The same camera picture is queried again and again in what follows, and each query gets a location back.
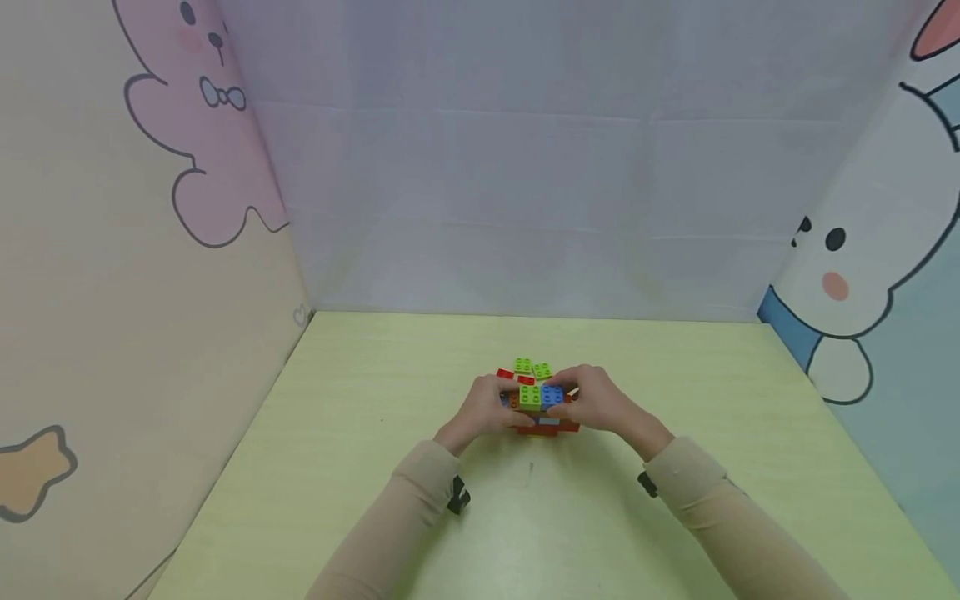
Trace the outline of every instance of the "green brick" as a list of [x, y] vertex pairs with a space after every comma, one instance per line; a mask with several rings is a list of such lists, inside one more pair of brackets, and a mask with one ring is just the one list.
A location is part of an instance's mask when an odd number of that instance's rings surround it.
[[529, 358], [517, 358], [514, 361], [514, 372], [528, 373], [531, 370], [531, 365], [533, 361]]
[[546, 363], [539, 363], [537, 365], [534, 365], [533, 369], [534, 369], [534, 377], [536, 377], [537, 379], [549, 379], [550, 375], [553, 374], [552, 372], [550, 372], [550, 365], [547, 365]]
[[540, 410], [540, 386], [539, 385], [521, 385], [520, 400], [517, 408], [526, 412], [537, 412]]

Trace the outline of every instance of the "hand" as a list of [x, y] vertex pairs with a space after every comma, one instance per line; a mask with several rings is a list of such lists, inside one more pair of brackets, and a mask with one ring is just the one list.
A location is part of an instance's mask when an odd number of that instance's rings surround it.
[[573, 402], [547, 411], [554, 419], [575, 420], [593, 429], [612, 431], [649, 462], [673, 441], [674, 435], [659, 419], [637, 406], [616, 387], [602, 367], [570, 367], [543, 385], [559, 385]]
[[473, 385], [453, 419], [440, 428], [434, 442], [460, 456], [478, 437], [507, 427], [532, 427], [533, 419], [512, 411], [500, 403], [501, 392], [515, 392], [520, 385], [513, 379], [481, 375]]

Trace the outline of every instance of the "right hand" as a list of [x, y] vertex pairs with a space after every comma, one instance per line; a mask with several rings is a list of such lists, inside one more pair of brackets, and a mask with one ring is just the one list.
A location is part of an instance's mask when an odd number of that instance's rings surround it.
[[548, 416], [611, 431], [632, 446], [644, 461], [653, 459], [673, 441], [670, 430], [620, 391], [602, 367], [570, 367], [557, 372], [543, 385], [558, 385], [574, 398], [573, 402], [551, 407]]

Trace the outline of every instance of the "table surface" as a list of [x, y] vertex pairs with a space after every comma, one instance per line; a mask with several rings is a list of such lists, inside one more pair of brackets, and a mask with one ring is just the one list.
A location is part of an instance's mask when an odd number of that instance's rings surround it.
[[[605, 366], [853, 598], [960, 597], [765, 324], [318, 313], [151, 598], [300, 600], [399, 459], [516, 356]], [[640, 470], [586, 429], [475, 443], [472, 502], [396, 597], [732, 598]]]

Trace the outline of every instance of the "block structure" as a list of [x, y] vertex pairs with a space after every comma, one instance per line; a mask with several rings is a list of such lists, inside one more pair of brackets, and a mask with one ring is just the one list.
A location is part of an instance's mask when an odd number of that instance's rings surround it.
[[532, 427], [515, 427], [518, 434], [552, 438], [561, 431], [576, 432], [580, 430], [578, 423], [570, 420], [553, 419], [546, 414], [546, 411], [552, 406], [575, 401], [572, 396], [565, 395], [563, 388], [560, 386], [537, 385], [538, 380], [547, 379], [552, 375], [549, 365], [546, 363], [535, 365], [529, 358], [517, 358], [514, 361], [513, 372], [500, 369], [496, 374], [508, 378], [513, 378], [513, 375], [516, 375], [516, 381], [520, 384], [519, 391], [501, 394], [500, 402], [504, 406], [509, 406], [511, 410], [529, 416], [535, 423]]

